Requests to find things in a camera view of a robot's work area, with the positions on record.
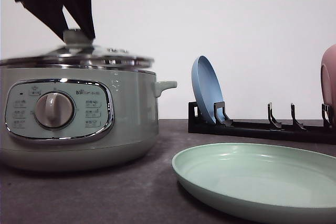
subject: dark gray countertop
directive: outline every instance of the dark gray countertop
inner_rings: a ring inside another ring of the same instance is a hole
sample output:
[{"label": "dark gray countertop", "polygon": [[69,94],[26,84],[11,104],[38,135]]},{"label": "dark gray countertop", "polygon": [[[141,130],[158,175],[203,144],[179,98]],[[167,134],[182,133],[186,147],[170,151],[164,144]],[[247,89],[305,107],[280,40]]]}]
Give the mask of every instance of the dark gray countertop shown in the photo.
[{"label": "dark gray countertop", "polygon": [[141,159],[88,172],[31,173],[0,164],[1,223],[252,223],[186,192],[171,167],[174,154],[195,145],[245,142],[336,156],[336,145],[190,134],[187,120],[160,120],[157,139]]}]

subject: dish rack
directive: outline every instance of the dish rack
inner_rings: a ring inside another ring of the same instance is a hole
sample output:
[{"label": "dish rack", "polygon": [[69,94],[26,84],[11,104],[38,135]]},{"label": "dish rack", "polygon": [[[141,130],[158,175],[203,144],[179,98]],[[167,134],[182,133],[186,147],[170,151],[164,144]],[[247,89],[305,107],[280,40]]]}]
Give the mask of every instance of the dish rack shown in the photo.
[{"label": "dish rack", "polygon": [[[218,110],[225,120],[220,120]],[[225,102],[214,103],[216,124],[203,119],[196,102],[188,104],[188,132],[214,135],[243,136],[272,140],[336,144],[336,128],[332,125],[333,109],[322,104],[323,126],[304,125],[295,118],[295,105],[291,104],[292,123],[278,122],[272,114],[272,103],[267,105],[268,122],[244,122],[230,119],[225,112]]]}]

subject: white wall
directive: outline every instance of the white wall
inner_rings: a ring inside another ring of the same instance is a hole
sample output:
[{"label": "white wall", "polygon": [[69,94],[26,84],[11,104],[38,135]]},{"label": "white wall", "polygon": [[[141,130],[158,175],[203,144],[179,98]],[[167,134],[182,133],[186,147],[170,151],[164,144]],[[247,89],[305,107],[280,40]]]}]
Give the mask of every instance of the white wall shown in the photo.
[{"label": "white wall", "polygon": [[[232,118],[319,119],[320,61],[336,43],[336,0],[92,0],[101,46],[155,58],[158,80],[177,80],[160,98],[160,118],[187,118],[191,66],[206,55]],[[72,27],[74,22],[67,15]],[[1,57],[61,41],[21,4],[1,0]]]}]

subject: blue plate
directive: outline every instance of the blue plate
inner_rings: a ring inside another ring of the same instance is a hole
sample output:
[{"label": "blue plate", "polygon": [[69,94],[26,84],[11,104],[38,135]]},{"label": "blue plate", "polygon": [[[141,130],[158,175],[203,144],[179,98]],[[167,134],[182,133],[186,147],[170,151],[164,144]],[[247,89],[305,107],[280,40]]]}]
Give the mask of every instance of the blue plate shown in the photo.
[{"label": "blue plate", "polygon": [[[214,103],[223,102],[221,87],[216,73],[205,56],[198,57],[191,71],[194,95],[203,118],[209,124],[216,124]],[[221,121],[225,119],[222,110],[218,110]]]}]

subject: cooker lid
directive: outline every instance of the cooker lid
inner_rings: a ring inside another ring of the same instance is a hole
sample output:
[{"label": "cooker lid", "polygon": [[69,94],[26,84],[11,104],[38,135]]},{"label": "cooker lid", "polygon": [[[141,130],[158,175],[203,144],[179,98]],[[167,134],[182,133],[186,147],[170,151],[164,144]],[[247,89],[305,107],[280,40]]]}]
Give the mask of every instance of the cooker lid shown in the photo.
[{"label": "cooker lid", "polygon": [[80,30],[65,31],[64,40],[66,45],[56,50],[33,57],[1,60],[0,66],[137,69],[151,67],[154,61],[124,49],[92,45],[92,40],[88,40]]}]

